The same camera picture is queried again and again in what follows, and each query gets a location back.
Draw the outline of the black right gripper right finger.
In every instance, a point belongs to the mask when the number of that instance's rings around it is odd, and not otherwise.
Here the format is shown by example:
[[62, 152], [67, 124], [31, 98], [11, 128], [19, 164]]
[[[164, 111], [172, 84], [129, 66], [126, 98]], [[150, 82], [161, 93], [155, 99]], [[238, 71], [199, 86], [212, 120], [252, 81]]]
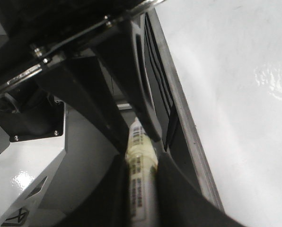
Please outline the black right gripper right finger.
[[126, 20], [107, 29], [93, 47], [127, 102], [133, 108], [147, 135], [161, 140], [161, 126], [151, 103], [145, 67], [142, 29]]

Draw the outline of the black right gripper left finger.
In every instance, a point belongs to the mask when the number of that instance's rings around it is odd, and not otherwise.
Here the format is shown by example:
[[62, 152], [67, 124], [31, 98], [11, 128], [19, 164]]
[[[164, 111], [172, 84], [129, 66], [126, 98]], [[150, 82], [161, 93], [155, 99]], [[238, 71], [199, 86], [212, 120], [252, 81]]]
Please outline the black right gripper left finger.
[[126, 151], [128, 125], [96, 57], [64, 60], [35, 76], [35, 81], [91, 122], [119, 153]]

